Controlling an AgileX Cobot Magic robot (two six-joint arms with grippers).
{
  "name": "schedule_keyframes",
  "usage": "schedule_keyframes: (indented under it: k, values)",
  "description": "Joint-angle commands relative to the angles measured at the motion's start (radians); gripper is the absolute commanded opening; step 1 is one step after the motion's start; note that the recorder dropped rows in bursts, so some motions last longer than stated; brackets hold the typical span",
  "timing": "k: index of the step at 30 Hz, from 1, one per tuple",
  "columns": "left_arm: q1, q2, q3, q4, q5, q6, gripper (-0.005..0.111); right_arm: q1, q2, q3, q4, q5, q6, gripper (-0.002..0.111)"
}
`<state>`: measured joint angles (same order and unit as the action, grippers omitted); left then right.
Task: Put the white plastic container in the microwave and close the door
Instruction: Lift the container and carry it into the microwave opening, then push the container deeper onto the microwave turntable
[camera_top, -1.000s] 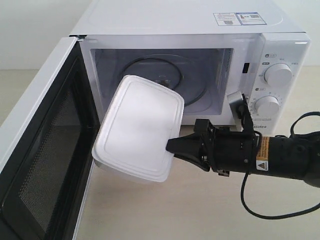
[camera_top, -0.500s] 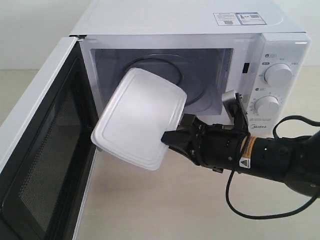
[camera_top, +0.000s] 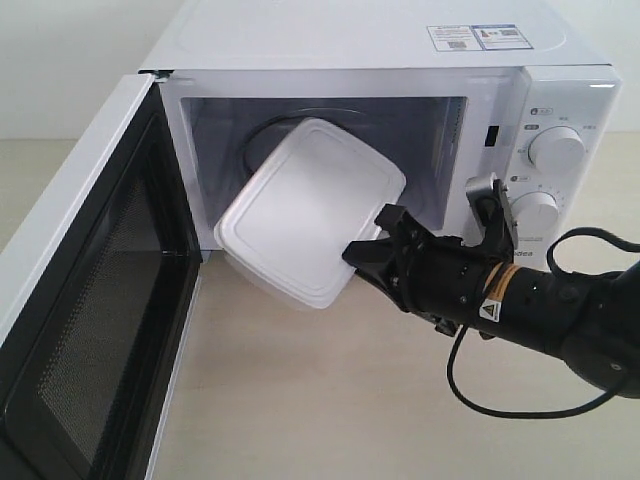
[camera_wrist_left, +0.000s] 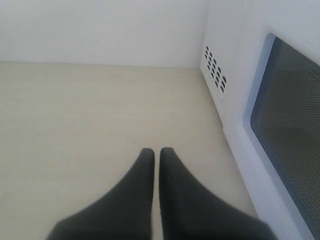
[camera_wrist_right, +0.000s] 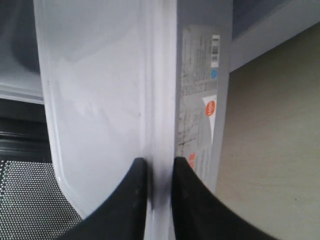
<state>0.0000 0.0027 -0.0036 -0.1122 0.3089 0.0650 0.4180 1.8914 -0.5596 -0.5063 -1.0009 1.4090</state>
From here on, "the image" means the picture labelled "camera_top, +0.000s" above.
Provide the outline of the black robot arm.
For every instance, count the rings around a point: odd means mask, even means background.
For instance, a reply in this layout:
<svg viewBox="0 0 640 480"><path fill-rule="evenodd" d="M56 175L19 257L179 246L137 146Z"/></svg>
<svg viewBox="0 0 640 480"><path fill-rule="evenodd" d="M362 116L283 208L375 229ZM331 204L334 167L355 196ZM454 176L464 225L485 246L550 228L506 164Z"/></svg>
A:
<svg viewBox="0 0 640 480"><path fill-rule="evenodd" d="M436 236L387 204L381 240L353 241L342 254L359 277L403 312L447 336L467 326L562 360L601 389L639 396L639 268L599 275L519 266L505 210L482 214L476 246Z"/></svg>

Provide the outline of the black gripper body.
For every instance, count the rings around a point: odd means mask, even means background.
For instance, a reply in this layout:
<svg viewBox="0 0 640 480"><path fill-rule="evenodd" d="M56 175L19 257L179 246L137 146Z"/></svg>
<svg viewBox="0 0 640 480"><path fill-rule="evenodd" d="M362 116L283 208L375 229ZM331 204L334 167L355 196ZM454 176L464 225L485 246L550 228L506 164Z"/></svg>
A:
<svg viewBox="0 0 640 480"><path fill-rule="evenodd" d="M493 258L454 236L396 231L390 236L389 298L403 312L438 328L472 325L485 296Z"/></svg>

